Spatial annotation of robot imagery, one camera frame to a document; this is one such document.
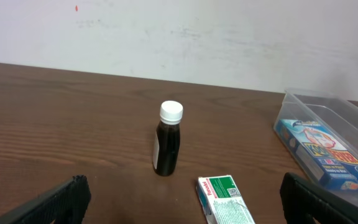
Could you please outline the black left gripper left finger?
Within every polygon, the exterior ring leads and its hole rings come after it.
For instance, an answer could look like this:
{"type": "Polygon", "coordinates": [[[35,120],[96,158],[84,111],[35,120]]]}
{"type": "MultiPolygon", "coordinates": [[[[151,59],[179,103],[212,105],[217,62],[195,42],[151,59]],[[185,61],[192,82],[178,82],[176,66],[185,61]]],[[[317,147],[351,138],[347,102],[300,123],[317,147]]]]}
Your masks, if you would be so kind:
{"type": "Polygon", "coordinates": [[[91,200],[85,175],[76,175],[0,216],[0,224],[81,224],[91,200]]]}

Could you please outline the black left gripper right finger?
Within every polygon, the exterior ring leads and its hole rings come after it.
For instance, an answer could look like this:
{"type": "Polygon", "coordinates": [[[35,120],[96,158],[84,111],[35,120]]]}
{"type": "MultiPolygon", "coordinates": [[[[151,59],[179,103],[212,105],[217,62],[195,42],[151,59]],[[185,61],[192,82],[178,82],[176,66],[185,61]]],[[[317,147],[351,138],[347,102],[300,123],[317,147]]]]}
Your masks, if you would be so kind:
{"type": "Polygon", "coordinates": [[[358,207],[287,172],[280,187],[284,217],[288,224],[358,224],[358,207]]]}

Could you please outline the blue Kool Fever box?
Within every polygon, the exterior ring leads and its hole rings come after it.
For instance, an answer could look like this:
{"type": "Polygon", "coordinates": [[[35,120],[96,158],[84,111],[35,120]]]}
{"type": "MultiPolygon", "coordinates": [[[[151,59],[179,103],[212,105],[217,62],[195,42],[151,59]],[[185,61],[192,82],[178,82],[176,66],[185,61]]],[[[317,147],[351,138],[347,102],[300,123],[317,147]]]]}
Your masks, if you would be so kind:
{"type": "Polygon", "coordinates": [[[315,182],[328,190],[358,190],[358,157],[319,122],[280,119],[275,130],[315,182]]]}

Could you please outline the white and green medicine box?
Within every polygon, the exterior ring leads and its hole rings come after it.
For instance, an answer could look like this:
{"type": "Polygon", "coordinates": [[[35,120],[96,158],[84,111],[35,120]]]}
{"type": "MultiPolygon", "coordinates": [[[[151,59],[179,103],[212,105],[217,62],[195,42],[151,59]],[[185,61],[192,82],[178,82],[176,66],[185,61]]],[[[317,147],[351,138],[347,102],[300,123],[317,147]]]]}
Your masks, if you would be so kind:
{"type": "Polygon", "coordinates": [[[255,224],[231,175],[199,177],[196,191],[208,224],[255,224]]]}

